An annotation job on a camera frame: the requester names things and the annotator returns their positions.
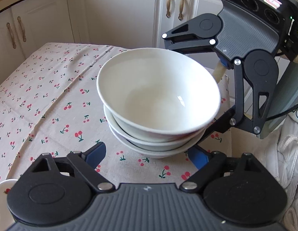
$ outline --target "brass handle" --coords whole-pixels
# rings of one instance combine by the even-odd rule
[[[20,28],[22,29],[22,33],[23,33],[23,41],[26,41],[26,35],[25,35],[25,28],[24,25],[22,23],[22,19],[20,19],[20,16],[17,17],[17,20],[19,22]]]
[[[14,34],[13,34],[13,31],[11,29],[11,26],[10,26],[10,23],[7,22],[7,28],[10,32],[10,36],[11,36],[11,39],[12,39],[12,44],[13,44],[13,48],[15,49],[16,48],[16,44],[15,44],[15,40],[14,40]]]
[[[166,11],[166,17],[167,17],[167,18],[170,18],[170,12],[169,12],[169,9],[170,9],[170,1],[171,1],[171,0],[167,0],[167,2],[166,2],[166,9],[167,9],[167,11]]]
[[[178,19],[179,19],[180,21],[182,21],[182,19],[183,19],[183,16],[182,16],[183,5],[184,5],[184,0],[180,0],[179,16],[178,16]]]

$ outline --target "white cup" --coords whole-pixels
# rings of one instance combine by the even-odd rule
[[[14,223],[13,216],[8,209],[7,191],[9,191],[16,182],[16,179],[0,182],[0,231],[7,230]]]

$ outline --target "robotic arm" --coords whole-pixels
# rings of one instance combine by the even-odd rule
[[[259,134],[277,84],[278,50],[298,61],[298,2],[295,0],[222,0],[218,15],[202,14],[164,33],[166,49],[182,54],[215,52],[226,69],[234,69],[236,105],[212,124],[224,133],[234,126]],[[244,115],[243,79],[253,89],[253,118]],[[259,107],[259,97],[266,96]]]
[[[105,154],[102,142],[67,157],[41,154],[9,191],[16,223],[8,230],[285,231],[276,221],[286,193],[251,154],[227,158],[202,150],[207,164],[179,189],[121,183],[117,190],[94,171]]]

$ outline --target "cherry print tablecloth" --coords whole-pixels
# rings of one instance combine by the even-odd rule
[[[0,182],[19,178],[41,153],[53,157],[85,151],[99,141],[106,157],[96,171],[113,182],[180,184],[197,171],[186,153],[164,159],[141,156],[111,133],[96,91],[96,78],[112,56],[107,45],[48,43],[0,86]],[[219,82],[221,108],[230,107],[228,78]],[[201,146],[231,155],[231,132],[214,133]]]

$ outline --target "white bowl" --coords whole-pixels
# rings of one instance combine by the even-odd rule
[[[16,179],[9,179],[0,182],[0,231],[7,230],[15,221],[8,209],[7,189],[11,189],[17,182]]]
[[[157,151],[149,151],[142,149],[140,147],[137,147],[133,145],[131,142],[129,142],[127,139],[124,139],[121,135],[117,134],[116,131],[111,127],[111,125],[108,125],[110,128],[110,131],[114,134],[114,136],[125,146],[129,147],[130,149],[134,150],[135,152],[140,153],[141,155],[147,156],[147,157],[152,157],[152,158],[164,158],[164,157],[170,157],[174,156],[176,154],[182,153],[184,151],[187,151],[190,147],[194,146],[199,139],[203,136],[205,129],[199,133],[197,136],[189,140],[185,145],[169,150],[169,151],[162,151],[162,152],[157,152]]]
[[[149,142],[178,140],[204,128],[221,101],[216,82],[202,65],[157,48],[132,49],[108,60],[97,77],[97,90],[121,128]]]
[[[114,131],[116,131],[116,133],[118,133],[123,138],[130,141],[135,146],[140,147],[145,150],[149,150],[149,151],[168,151],[168,150],[176,149],[176,148],[186,144],[190,139],[192,139],[193,137],[198,135],[201,131],[203,131],[203,130],[199,130],[196,133],[194,133],[193,136],[189,136],[187,138],[179,139],[179,140],[172,141],[172,142],[165,142],[165,143],[145,142],[142,140],[138,140],[138,139],[130,136],[126,132],[124,132],[122,130],[122,128],[116,122],[114,116],[111,114],[111,111],[105,105],[103,105],[103,109],[104,109],[104,114],[105,114],[108,124],[112,127],[112,129]]]

